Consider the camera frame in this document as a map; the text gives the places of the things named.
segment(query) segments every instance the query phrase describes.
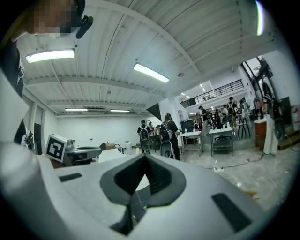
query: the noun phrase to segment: rectangular light fixture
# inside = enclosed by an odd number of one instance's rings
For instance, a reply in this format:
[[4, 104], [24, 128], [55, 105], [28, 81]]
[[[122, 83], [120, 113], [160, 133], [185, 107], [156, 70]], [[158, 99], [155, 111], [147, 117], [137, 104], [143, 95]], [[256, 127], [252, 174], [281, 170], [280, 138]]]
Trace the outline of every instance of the rectangular light fixture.
[[255, 1], [257, 6], [257, 35], [262, 35], [264, 30], [263, 6], [259, 1]]
[[86, 112], [86, 108], [65, 108], [67, 112]]
[[51, 59], [63, 59], [63, 58], [74, 58], [75, 51], [74, 49], [68, 50], [51, 50], [43, 52], [35, 52], [26, 56], [28, 63], [38, 62], [43, 60]]
[[111, 110], [111, 112], [116, 112], [116, 113], [128, 113], [129, 110]]
[[144, 66], [142, 66], [138, 63], [134, 66], [133, 69], [138, 71], [138, 72], [144, 73], [148, 76], [154, 77], [154, 78], [156, 78], [156, 79], [158, 79], [158, 80], [160, 80], [164, 83], [167, 83], [168, 81], [170, 81], [170, 79], [166, 78], [165, 76], [162, 76], [161, 74], [159, 74], [159, 73], [157, 73], [157, 72], [155, 72], [155, 71], [153, 71], [153, 70], [151, 70], [147, 67], [144, 67]]

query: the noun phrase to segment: marble floor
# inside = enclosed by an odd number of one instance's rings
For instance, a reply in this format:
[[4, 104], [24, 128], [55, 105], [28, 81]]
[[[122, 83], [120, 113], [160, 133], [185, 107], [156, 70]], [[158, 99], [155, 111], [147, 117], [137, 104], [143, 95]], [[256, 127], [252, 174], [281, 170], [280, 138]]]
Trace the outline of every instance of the marble floor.
[[[293, 149], [299, 150], [299, 147], [300, 144], [293, 146]], [[125, 153], [135, 154], [135, 149]], [[151, 150], [151, 153], [160, 154], [159, 150], [156, 153]], [[299, 152], [292, 151], [291, 148], [278, 151], [275, 156], [249, 148], [235, 150], [233, 156], [231, 153], [211, 156], [210, 151], [205, 151], [199, 157], [197, 151], [188, 151], [180, 155], [180, 160], [211, 171], [215, 167], [223, 167], [224, 171], [216, 174], [243, 191], [256, 191], [256, 202], [263, 210], [270, 210], [284, 201], [299, 167], [299, 157]]]

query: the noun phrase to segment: curved ceiling beam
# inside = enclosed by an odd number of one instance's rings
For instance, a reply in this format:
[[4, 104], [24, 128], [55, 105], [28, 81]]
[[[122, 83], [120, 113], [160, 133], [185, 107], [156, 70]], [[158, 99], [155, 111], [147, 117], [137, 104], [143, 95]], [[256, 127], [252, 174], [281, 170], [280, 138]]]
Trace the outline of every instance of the curved ceiling beam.
[[[84, 106], [91, 106], [91, 107], [130, 107], [132, 108], [132, 104], [128, 103], [107, 103], [107, 102], [89, 102], [89, 101], [77, 101], [72, 102], [74, 107], [84, 107]], [[48, 102], [48, 106], [50, 107], [70, 107], [69, 101], [57, 101], [57, 102]], [[145, 105], [136, 105], [135, 108], [144, 108]]]
[[200, 75], [199, 69], [196, 67], [195, 63], [191, 59], [191, 57], [188, 55], [188, 53], [183, 49], [183, 47], [166, 31], [164, 30], [161, 26], [153, 22], [151, 19], [145, 17], [144, 15], [131, 10], [127, 7], [112, 3], [112, 2], [107, 2], [103, 0], [86, 0], [86, 4], [89, 6], [94, 6], [94, 7], [101, 7], [101, 8], [107, 8], [128, 16], [133, 17], [136, 20], [139, 20], [146, 24], [148, 27], [154, 29], [157, 31], [159, 34], [164, 36], [166, 40], [168, 40], [184, 57], [185, 59], [189, 62], [190, 66], [194, 69], [197, 75]]
[[[119, 87], [123, 89], [131, 89], [136, 91], [141, 91], [145, 93], [150, 93], [158, 95], [160, 97], [163, 97], [164, 94], [162, 92], [153, 91], [152, 89], [143, 88], [140, 86], [124, 83], [124, 82], [118, 82], [118, 81], [111, 81], [111, 80], [105, 80], [101, 78], [92, 78], [92, 77], [60, 77], [61, 83], [94, 83], [94, 84], [100, 84], [100, 85], [108, 85], [108, 86], [114, 86]], [[26, 86], [30, 87], [33, 85], [40, 85], [40, 84], [47, 84], [47, 83], [57, 83], [57, 79], [55, 77], [47, 77], [47, 78], [36, 78], [36, 79], [30, 79]]]

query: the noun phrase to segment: white cylinder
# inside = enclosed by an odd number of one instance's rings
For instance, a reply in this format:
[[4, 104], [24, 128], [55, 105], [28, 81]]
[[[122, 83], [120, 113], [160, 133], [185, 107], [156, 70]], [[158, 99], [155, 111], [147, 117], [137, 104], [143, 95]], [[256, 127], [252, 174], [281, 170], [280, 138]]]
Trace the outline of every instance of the white cylinder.
[[125, 146], [126, 146], [126, 150], [131, 150], [131, 149], [132, 149], [132, 144], [131, 144], [131, 142], [126, 142], [126, 143], [125, 143]]

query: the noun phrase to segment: black metal railing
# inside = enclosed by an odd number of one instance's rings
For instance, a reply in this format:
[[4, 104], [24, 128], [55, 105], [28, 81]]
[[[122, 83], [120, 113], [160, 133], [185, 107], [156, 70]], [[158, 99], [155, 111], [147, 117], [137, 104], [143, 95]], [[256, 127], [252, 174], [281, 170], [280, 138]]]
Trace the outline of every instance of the black metal railing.
[[224, 85], [222, 87], [216, 88], [214, 90], [205, 92], [205, 93], [203, 93], [199, 96], [192, 97], [187, 101], [181, 102], [181, 105], [183, 107], [189, 107], [189, 106], [192, 106], [192, 105], [196, 105], [196, 104], [199, 104], [201, 102], [205, 102], [207, 100], [211, 100], [211, 99], [216, 98], [218, 96], [224, 95], [228, 92], [233, 92], [237, 89], [241, 89], [243, 87], [244, 87], [244, 85], [242, 83], [242, 80], [239, 79], [239, 80], [237, 80], [235, 82], [232, 82], [230, 84], [227, 84], [227, 85]]

